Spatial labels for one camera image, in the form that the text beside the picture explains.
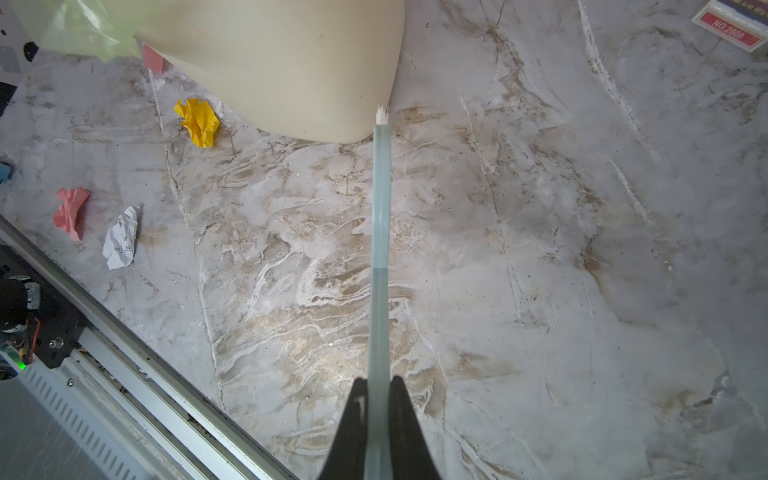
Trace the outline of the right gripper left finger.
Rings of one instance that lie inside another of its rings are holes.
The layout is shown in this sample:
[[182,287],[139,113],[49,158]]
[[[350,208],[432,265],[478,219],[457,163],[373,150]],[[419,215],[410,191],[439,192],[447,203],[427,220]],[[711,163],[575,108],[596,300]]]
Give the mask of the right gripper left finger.
[[367,443],[367,380],[352,384],[319,480],[363,480]]

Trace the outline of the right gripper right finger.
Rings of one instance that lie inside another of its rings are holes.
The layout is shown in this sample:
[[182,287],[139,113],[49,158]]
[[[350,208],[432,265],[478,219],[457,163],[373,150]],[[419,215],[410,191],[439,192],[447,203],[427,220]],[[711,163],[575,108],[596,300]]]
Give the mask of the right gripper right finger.
[[440,480],[402,377],[389,388],[389,443],[394,480]]

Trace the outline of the teal hand brush white bristles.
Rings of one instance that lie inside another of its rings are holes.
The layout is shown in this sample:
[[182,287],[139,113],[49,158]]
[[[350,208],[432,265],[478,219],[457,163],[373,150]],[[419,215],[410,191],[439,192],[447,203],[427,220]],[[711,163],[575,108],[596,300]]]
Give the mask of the teal hand brush white bristles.
[[367,365],[368,433],[364,465],[366,479],[393,477],[388,430],[391,381],[388,295],[391,161],[389,112],[380,106],[376,111],[373,131],[372,277]]

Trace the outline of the cream trash bin yellow bag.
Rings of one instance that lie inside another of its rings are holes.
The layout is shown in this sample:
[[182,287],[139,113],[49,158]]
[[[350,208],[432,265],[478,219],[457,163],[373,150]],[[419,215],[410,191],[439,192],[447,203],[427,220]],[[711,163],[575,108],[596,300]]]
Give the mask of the cream trash bin yellow bag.
[[401,1],[15,1],[40,47],[103,61],[147,45],[269,133],[355,143],[392,92]]

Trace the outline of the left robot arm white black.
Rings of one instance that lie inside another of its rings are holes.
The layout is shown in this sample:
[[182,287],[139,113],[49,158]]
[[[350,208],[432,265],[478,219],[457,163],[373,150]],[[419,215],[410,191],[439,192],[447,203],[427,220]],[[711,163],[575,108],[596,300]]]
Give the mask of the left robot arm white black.
[[21,367],[60,367],[78,343],[85,316],[11,247],[1,247],[1,345]]

